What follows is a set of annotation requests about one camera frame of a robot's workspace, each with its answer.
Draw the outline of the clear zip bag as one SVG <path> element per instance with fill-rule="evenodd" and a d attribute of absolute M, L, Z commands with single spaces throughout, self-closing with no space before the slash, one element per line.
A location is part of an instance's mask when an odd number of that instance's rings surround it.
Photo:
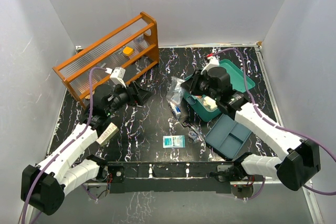
<path fill-rule="evenodd" d="M 173 103 L 174 105 L 181 104 L 185 92 L 185 90 L 181 87 L 183 83 L 184 80 L 180 78 L 171 78 L 171 85 L 166 95 L 167 101 Z"/>

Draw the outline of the teal medicine box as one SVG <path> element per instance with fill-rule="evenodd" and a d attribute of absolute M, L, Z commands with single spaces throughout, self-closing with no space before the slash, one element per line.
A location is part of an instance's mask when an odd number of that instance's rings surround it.
<path fill-rule="evenodd" d="M 227 73 L 230 75 L 230 82 L 233 85 L 233 89 L 244 93 L 246 89 L 242 70 L 228 59 L 220 60 L 219 66 L 226 69 Z M 204 122 L 209 122 L 220 115 L 221 111 L 217 107 L 211 109 L 209 105 L 204 105 L 204 98 L 205 95 L 203 95 L 201 98 L 197 98 L 196 96 L 190 95 L 187 92 L 185 92 L 183 96 L 183 99 L 191 106 L 200 119 Z"/>

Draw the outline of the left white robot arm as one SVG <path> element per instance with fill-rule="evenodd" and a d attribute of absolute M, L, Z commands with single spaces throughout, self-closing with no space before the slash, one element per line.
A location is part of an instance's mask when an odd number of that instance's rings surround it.
<path fill-rule="evenodd" d="M 103 145 L 115 135 L 117 128 L 112 123 L 115 112 L 124 105 L 142 106 L 151 95 L 135 81 L 125 87 L 97 86 L 82 120 L 68 138 L 45 160 L 23 170 L 20 196 L 23 213 L 32 206 L 50 216 L 71 191 L 86 181 L 104 181 L 109 173 L 107 161 L 93 154 L 78 165 L 75 161 L 92 143 Z"/>

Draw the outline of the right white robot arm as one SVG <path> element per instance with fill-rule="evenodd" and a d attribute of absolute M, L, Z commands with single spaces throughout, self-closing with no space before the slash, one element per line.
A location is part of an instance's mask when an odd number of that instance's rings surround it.
<path fill-rule="evenodd" d="M 191 95 L 213 99 L 223 114 L 248 128 L 276 153 L 275 157 L 244 153 L 230 168 L 218 172 L 219 176 L 229 180 L 247 180 L 251 175 L 271 177 L 297 191 L 320 171 L 319 146 L 307 137 L 281 130 L 268 116 L 256 112 L 247 95 L 233 88 L 224 68 L 196 70 L 181 87 Z"/>

